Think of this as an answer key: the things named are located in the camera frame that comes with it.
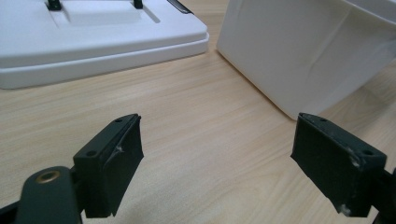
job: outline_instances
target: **white plastic base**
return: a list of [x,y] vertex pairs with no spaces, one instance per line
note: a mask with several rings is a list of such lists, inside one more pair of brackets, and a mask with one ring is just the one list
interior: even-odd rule
[[291,118],[318,114],[395,58],[395,9],[388,0],[230,0],[218,50]]
[[0,1],[0,88],[50,84],[203,53],[209,35],[166,0]]

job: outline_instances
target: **wood grain surface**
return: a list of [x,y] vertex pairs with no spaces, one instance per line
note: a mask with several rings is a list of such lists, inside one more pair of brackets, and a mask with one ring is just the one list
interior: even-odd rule
[[[184,0],[208,52],[108,75],[0,90],[0,206],[72,157],[111,120],[142,116],[142,160],[116,217],[84,223],[372,223],[348,218],[290,158],[289,119],[216,50],[226,0]],[[332,120],[396,166],[396,63],[332,106]]]

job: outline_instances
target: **white plastic tray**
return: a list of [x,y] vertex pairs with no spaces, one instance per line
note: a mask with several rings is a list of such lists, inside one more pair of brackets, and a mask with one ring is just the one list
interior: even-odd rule
[[15,89],[203,53],[209,35],[166,0],[0,1],[0,88]]

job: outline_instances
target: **black clamp jaw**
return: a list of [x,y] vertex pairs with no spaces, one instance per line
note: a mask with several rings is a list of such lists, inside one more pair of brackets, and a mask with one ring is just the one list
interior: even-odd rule
[[396,170],[384,170],[387,156],[330,121],[300,114],[291,157],[338,213],[396,223]]
[[0,209],[0,223],[82,223],[82,210],[115,216],[143,159],[139,123],[136,114],[115,119],[74,156],[73,168],[31,175],[20,201]]

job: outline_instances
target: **white box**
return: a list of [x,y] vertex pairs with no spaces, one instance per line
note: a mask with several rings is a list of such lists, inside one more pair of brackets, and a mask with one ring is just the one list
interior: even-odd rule
[[230,0],[219,52],[291,118],[318,114],[396,55],[389,0]]

